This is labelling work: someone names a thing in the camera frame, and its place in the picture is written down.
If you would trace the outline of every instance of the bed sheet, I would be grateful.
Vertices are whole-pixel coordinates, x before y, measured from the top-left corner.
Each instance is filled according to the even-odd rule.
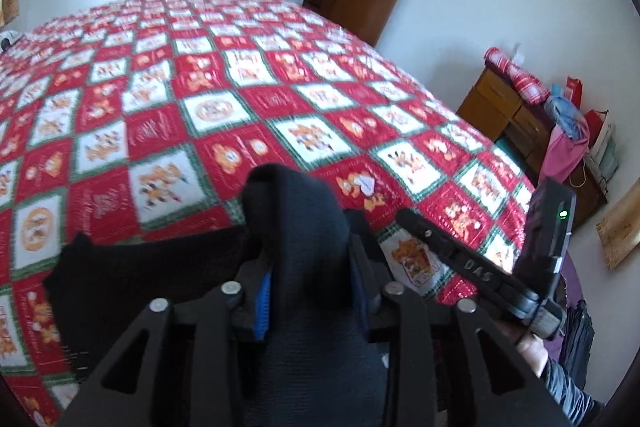
[[[504,269],[532,186],[409,74],[284,0],[123,0],[55,19],[0,56],[0,371],[39,425],[78,384],[41,286],[75,233],[156,241],[242,221],[266,162],[363,210],[396,279],[473,286],[394,222],[409,206]]]

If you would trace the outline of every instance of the checkered bedspread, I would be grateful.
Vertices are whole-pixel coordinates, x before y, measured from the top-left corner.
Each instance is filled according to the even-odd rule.
[[[474,288],[398,228],[398,208],[507,270],[522,247],[518,167],[283,0],[124,0],[53,20],[0,55],[0,99],[0,370],[39,425],[77,391],[40,282],[80,230],[114,244],[228,227],[247,173],[281,162],[364,210],[395,277],[441,302]]]

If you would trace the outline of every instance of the pillow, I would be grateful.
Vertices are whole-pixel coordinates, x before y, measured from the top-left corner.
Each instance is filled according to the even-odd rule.
[[[549,98],[551,92],[540,80],[529,71],[516,66],[506,53],[499,48],[489,48],[484,54],[485,62],[490,62],[500,73],[509,77],[513,88],[527,103],[536,105]]]

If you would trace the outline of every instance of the wooden board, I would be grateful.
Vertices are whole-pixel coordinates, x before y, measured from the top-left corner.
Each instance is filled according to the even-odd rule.
[[[640,178],[596,225],[607,268],[615,268],[640,244]]]
[[[0,28],[13,21],[19,13],[18,0],[0,0]]]

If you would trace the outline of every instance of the wooden dresser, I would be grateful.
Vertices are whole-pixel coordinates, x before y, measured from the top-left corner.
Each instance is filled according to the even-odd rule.
[[[489,67],[480,75],[458,115],[493,142],[508,144],[515,151],[527,176],[536,185],[555,123],[541,105],[524,102],[507,79]],[[574,229],[607,203],[600,186],[583,162],[565,181],[577,196]]]

